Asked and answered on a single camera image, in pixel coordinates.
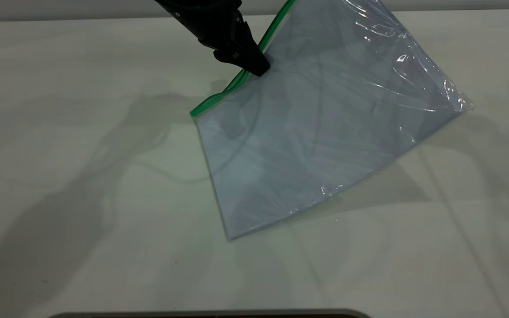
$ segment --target transparent plastic bag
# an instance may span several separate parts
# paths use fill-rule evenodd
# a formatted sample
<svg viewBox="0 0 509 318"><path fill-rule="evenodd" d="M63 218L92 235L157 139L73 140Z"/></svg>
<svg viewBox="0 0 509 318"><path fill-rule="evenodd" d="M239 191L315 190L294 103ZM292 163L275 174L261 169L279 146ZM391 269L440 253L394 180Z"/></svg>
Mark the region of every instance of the transparent plastic bag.
<svg viewBox="0 0 509 318"><path fill-rule="evenodd" d="M191 112L229 238L349 189L472 107L377 0L290 0L260 47L265 75L242 71Z"/></svg>

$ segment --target ziplock bag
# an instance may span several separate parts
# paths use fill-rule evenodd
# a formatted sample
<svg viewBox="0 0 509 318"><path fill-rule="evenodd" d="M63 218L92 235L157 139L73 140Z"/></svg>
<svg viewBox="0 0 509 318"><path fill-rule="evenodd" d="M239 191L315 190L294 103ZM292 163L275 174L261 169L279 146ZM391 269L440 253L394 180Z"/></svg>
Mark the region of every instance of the ziplock bag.
<svg viewBox="0 0 509 318"><path fill-rule="evenodd" d="M190 113L231 239L349 189L472 106L378 0L289 0L260 48L266 74L242 71Z"/></svg>

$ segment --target white table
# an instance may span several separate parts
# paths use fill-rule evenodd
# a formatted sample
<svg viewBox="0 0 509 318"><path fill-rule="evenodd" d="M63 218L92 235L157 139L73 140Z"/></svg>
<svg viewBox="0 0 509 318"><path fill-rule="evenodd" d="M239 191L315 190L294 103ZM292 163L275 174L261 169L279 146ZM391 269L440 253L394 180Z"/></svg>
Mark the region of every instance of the white table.
<svg viewBox="0 0 509 318"><path fill-rule="evenodd" d="M509 11L396 16L475 111L233 242L188 111L236 67L174 19L0 23L0 317L509 316ZM272 18L247 18L255 38Z"/></svg>

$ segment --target green zipper seal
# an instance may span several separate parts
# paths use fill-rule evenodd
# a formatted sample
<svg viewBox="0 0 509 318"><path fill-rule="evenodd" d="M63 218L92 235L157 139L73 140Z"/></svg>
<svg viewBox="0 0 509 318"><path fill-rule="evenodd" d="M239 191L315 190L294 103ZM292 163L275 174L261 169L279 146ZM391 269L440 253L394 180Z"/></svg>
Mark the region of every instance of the green zipper seal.
<svg viewBox="0 0 509 318"><path fill-rule="evenodd" d="M275 32L278 30L278 27L281 25L282 21L284 20L285 16L288 14L290 8L293 6L293 4L296 2L296 0L288 0L280 9L278 14L274 17L274 20L272 20L272 23L270 24L268 30L266 30L266 33L264 33L264 36L262 37L262 40L258 43L258 48L261 51L266 50L268 47L268 44L270 43L270 40L274 36ZM223 90L223 92L214 94L212 96L209 96L204 101L200 103L196 108L192 109L190 111L190 115L192 118L196 118L199 115L202 115L207 110L211 109L215 105L217 105L221 99L224 99L225 96L229 95L230 93L234 92L235 89L239 88L245 80L247 80L249 76L249 72L247 70L241 70L235 78L229 83L229 85Z"/></svg>

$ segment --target robotic arm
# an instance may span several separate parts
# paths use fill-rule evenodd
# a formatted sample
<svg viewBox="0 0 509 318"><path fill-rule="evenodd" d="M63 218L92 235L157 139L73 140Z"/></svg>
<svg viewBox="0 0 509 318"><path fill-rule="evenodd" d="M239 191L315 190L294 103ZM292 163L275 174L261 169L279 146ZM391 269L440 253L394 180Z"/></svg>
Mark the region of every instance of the robotic arm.
<svg viewBox="0 0 509 318"><path fill-rule="evenodd" d="M261 76L270 64L244 22L241 0L155 0L199 42L214 49L215 58Z"/></svg>

